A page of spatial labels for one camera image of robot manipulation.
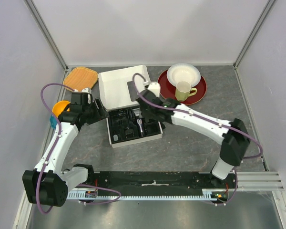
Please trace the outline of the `silver black hair clipper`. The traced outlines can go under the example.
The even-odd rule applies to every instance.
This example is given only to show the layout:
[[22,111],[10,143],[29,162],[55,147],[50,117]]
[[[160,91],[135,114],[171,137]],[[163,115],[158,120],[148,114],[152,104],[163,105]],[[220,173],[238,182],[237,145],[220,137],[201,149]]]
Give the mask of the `silver black hair clipper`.
[[139,129],[139,133],[141,136],[144,135],[144,131],[143,131],[143,116],[141,115],[141,111],[139,108],[135,108],[133,110],[134,112],[134,115],[135,115],[135,123],[137,124],[138,126],[138,129]]

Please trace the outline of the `black guard comb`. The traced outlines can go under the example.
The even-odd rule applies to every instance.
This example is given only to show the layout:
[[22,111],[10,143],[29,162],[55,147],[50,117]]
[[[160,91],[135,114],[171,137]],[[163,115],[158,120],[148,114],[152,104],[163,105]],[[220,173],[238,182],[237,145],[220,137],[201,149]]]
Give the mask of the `black guard comb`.
[[125,133],[125,138],[126,139],[130,139],[130,138],[134,137],[134,130],[133,129],[126,129],[124,131],[124,133]]

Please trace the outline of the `white cardboard box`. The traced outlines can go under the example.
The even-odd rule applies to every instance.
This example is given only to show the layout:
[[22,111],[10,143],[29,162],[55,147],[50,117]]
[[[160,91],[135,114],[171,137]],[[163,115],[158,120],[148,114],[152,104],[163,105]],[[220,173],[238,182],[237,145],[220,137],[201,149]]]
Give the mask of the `white cardboard box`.
[[128,107],[139,107],[136,101],[138,91],[144,89],[144,79],[137,76],[135,81],[132,77],[135,73],[141,74],[146,80],[150,80],[147,67],[138,65],[118,70],[99,73],[100,98],[107,112]]

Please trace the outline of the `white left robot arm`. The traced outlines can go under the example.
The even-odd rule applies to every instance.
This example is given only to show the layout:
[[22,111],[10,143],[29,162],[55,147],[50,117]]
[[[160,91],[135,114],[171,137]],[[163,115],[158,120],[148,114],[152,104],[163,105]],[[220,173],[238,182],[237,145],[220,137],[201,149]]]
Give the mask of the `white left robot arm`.
[[22,176],[30,203],[61,207],[68,193],[79,184],[84,187],[94,185],[91,165],[75,164],[66,173],[62,173],[62,165],[82,126],[94,124],[107,116],[100,99],[94,99],[88,91],[72,93],[71,102],[58,116],[59,123],[41,160]]

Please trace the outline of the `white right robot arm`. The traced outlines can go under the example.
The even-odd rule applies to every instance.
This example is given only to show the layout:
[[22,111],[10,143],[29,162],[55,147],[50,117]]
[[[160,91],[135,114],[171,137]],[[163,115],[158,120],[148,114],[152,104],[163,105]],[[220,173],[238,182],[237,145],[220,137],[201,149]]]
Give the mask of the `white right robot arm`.
[[209,175],[211,186],[218,188],[226,182],[229,172],[241,164],[250,145],[246,127],[240,119],[230,122],[197,112],[174,99],[162,101],[150,90],[138,94],[142,115],[146,119],[186,127],[214,140],[221,146],[220,156]]

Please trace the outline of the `orange small bowl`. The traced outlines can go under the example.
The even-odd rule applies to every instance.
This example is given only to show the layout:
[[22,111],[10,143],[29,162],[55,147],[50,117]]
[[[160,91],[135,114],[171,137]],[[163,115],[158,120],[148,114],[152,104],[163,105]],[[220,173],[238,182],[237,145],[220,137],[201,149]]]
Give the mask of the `orange small bowl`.
[[64,111],[65,107],[69,104],[70,102],[66,100],[59,101],[53,106],[52,112],[55,114],[56,117],[58,117]]

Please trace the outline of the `black plastic insert tray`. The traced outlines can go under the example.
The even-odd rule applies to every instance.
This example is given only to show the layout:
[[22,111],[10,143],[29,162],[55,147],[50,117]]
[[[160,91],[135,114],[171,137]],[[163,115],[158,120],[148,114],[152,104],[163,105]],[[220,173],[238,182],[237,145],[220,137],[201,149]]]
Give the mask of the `black plastic insert tray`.
[[[161,127],[161,123],[153,119],[143,118],[144,135],[140,135],[138,126],[135,123],[135,115],[133,112],[135,108],[139,107],[134,106],[121,108],[109,112],[109,117],[107,118],[107,128],[109,142],[112,148],[129,146],[162,138],[163,129]],[[124,131],[126,129],[134,130],[133,138],[125,138]]]

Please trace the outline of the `teal dotted plate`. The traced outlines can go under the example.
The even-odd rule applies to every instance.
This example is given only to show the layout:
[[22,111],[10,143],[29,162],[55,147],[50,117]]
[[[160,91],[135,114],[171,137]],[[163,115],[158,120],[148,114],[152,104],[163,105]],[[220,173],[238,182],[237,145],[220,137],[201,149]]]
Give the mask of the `teal dotted plate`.
[[50,124],[51,124],[51,128],[56,129],[57,121],[53,115],[50,116]]

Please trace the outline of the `woven orange tray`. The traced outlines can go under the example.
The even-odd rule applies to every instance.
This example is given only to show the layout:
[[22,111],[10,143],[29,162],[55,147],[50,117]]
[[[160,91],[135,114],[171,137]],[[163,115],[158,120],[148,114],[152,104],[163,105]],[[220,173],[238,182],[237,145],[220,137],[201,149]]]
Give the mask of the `woven orange tray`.
[[64,79],[63,84],[77,91],[92,89],[98,81],[98,73],[92,69],[80,66],[74,68]]

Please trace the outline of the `light green mug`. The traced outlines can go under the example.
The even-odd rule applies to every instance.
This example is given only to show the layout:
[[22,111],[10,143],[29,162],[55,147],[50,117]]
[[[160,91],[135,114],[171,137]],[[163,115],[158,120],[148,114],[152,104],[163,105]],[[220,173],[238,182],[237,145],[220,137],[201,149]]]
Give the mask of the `light green mug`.
[[196,95],[197,89],[187,81],[180,81],[176,85],[175,97],[179,102],[184,102],[188,97]]

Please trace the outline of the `white ceramic bowl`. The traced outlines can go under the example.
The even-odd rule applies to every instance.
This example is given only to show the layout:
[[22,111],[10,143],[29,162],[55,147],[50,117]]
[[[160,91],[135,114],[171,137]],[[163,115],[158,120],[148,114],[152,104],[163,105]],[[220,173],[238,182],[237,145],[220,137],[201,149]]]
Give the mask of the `white ceramic bowl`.
[[170,84],[177,86],[181,81],[188,82],[192,87],[198,85],[201,80],[199,70],[191,64],[178,63],[167,70],[167,79]]

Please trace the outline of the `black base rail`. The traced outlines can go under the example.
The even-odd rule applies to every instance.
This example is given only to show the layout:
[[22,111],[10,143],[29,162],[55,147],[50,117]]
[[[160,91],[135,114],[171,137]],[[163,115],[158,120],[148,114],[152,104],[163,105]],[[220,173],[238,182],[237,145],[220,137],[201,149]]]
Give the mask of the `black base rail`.
[[198,194],[204,189],[226,190],[235,188],[235,174],[220,180],[209,173],[200,172],[123,172],[94,173],[85,185],[107,188],[104,194]]

